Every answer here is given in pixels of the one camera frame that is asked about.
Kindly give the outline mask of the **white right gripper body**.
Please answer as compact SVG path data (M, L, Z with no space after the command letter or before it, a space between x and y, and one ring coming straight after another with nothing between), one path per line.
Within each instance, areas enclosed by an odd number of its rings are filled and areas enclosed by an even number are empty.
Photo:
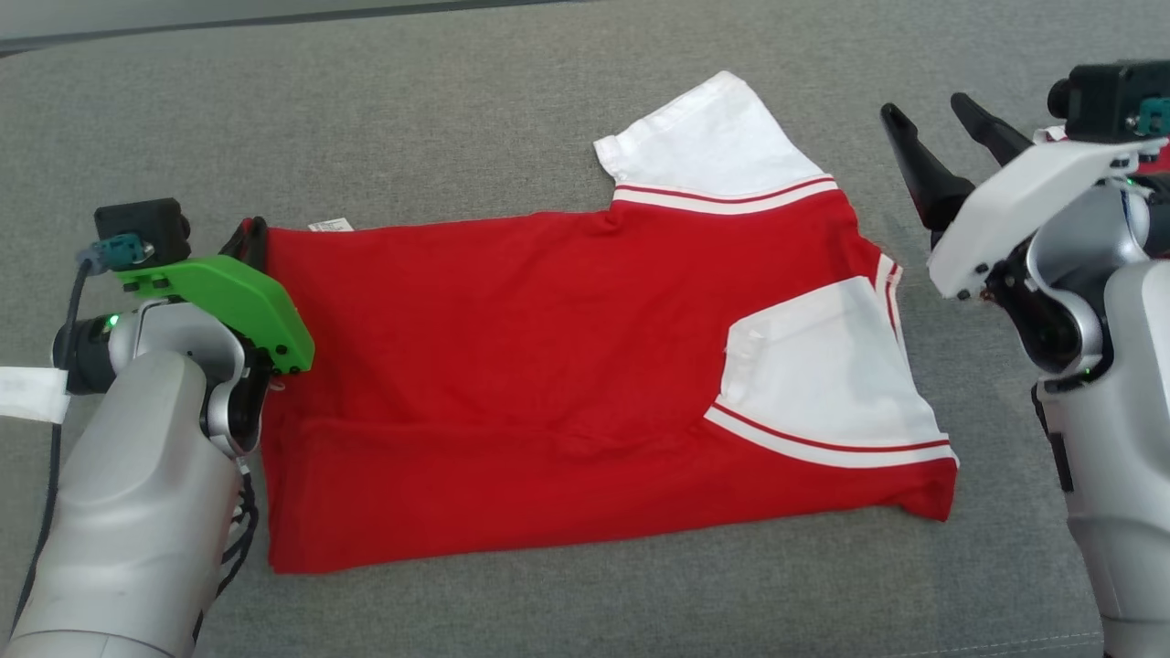
M944 299L977 292L1016 246L1069 207L1099 180L1123 179L1140 155L1159 155L1166 138L1122 144L1066 139L1035 144L991 174L961 205L928 259L932 286Z

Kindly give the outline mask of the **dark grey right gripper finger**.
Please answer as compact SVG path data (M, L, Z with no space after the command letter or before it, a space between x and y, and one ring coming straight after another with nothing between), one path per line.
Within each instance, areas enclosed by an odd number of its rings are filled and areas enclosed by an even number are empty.
M966 133L985 148L1002 167L1016 162L1019 155L1035 145L1031 137L990 114L977 101L971 100L968 92L954 92L950 96L950 108Z
M954 174L918 138L916 125L899 105L886 103L880 119L920 222L931 234L931 249L954 222L973 183Z

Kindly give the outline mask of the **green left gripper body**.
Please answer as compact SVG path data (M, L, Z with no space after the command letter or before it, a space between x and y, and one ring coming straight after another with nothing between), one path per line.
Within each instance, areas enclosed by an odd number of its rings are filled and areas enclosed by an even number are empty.
M179 296L268 352L281 373L307 372L316 345L292 297L271 276L229 258L197 258L113 275L145 299Z

